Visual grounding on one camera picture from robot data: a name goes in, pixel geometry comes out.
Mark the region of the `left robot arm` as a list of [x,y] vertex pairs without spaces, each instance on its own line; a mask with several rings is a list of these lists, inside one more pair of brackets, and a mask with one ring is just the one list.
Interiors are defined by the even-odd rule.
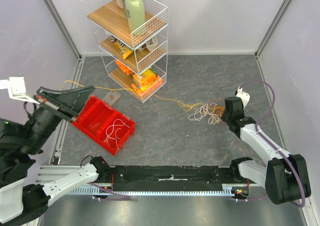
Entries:
[[34,97],[33,112],[24,124],[0,120],[0,224],[22,226],[43,215],[62,196],[85,184],[106,182],[110,167],[101,156],[60,179],[37,183],[40,172],[32,157],[62,120],[74,122],[94,92],[90,85],[69,90],[40,87]]

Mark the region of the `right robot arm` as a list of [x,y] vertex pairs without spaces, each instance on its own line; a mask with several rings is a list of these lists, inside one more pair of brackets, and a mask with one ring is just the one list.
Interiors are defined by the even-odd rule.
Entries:
[[242,157],[230,166],[109,166],[103,158],[93,157],[70,174],[43,184],[43,191],[53,204],[62,196],[82,187],[96,187],[98,192],[118,195],[121,200],[135,195],[204,195],[234,198],[238,192],[232,183],[253,182],[263,187],[275,204],[301,201],[311,195],[305,159],[275,144],[251,117],[245,106],[249,95],[237,91],[227,97],[222,120],[229,130],[247,143],[264,161],[256,163]]

